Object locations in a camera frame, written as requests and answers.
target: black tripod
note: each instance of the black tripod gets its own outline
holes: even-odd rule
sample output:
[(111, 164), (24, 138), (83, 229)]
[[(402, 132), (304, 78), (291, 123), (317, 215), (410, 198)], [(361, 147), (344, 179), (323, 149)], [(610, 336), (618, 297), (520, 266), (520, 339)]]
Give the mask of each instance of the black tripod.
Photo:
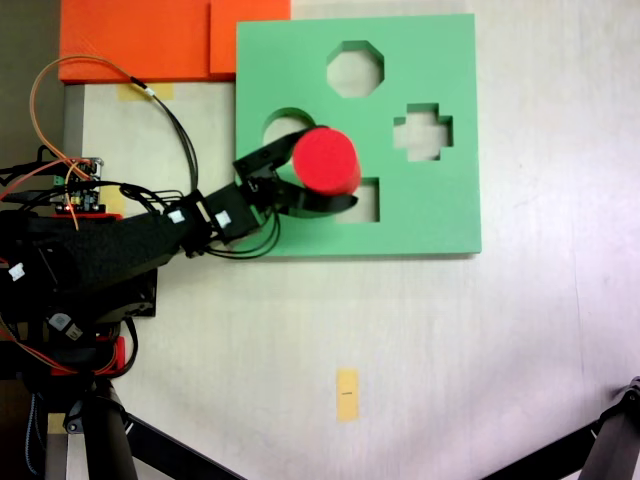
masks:
[(96, 378), (64, 426), (69, 434), (84, 433), (91, 480), (137, 480), (133, 457), (176, 480), (243, 479), (128, 414), (105, 378)]
[[(91, 480), (137, 480), (133, 457), (176, 480), (243, 477), (128, 414), (111, 382), (97, 378), (67, 414), (68, 433), (84, 433)], [(640, 377), (600, 419), (484, 480), (631, 480), (640, 452)]]
[(484, 480), (631, 480), (640, 452), (640, 377), (598, 420)]

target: masking tape strip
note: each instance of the masking tape strip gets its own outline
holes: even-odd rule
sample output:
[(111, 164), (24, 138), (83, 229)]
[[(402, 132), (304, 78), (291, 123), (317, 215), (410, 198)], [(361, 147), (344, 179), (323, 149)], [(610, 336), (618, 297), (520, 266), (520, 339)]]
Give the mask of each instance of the masking tape strip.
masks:
[(360, 415), (358, 370), (353, 368), (338, 369), (336, 387), (338, 395), (338, 421), (350, 422), (356, 420)]
[(100, 203), (106, 206), (107, 213), (125, 216), (125, 199), (117, 185), (100, 187)]
[[(160, 100), (173, 100), (173, 83), (150, 83), (151, 88)], [(118, 100), (121, 102), (135, 102), (139, 100), (151, 100), (137, 85), (133, 83), (120, 83), (116, 86), (118, 92)]]

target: white table surface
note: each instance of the white table surface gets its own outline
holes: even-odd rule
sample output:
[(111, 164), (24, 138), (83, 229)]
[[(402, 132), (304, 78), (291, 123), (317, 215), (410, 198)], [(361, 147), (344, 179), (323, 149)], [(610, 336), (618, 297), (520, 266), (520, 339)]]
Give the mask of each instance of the white table surface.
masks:
[[(293, 3), (294, 18), (449, 12), (476, 14), (482, 254), (176, 258), (115, 382), (129, 411), (249, 479), (475, 479), (640, 373), (640, 2)], [(175, 94), (212, 191), (231, 178), (233, 85)], [(83, 153), (108, 179), (187, 189), (166, 119), (113, 86), (86, 88)], [(350, 423), (341, 367), (360, 372)], [(86, 477), (81, 442), (69, 479)]]

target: orange foam board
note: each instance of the orange foam board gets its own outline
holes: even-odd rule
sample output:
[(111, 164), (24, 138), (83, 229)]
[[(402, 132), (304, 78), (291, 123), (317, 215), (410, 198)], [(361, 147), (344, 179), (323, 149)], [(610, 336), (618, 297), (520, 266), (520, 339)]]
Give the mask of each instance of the orange foam board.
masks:
[(236, 76), (236, 24), (291, 19), (291, 0), (211, 0), (212, 80), (232, 81)]
[[(209, 2), (62, 0), (60, 55), (107, 57), (147, 82), (207, 80)], [(59, 78), (66, 83), (125, 80), (108, 67), (85, 61), (62, 64)]]

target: cross-shaped hole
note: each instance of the cross-shaped hole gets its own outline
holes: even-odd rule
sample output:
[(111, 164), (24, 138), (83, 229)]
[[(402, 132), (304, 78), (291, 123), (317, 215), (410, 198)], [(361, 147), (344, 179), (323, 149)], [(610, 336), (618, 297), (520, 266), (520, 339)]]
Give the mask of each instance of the cross-shaped hole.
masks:
[(440, 160), (441, 150), (453, 146), (453, 120), (441, 117), (436, 104), (408, 105), (406, 117), (393, 119), (393, 144), (410, 162)]

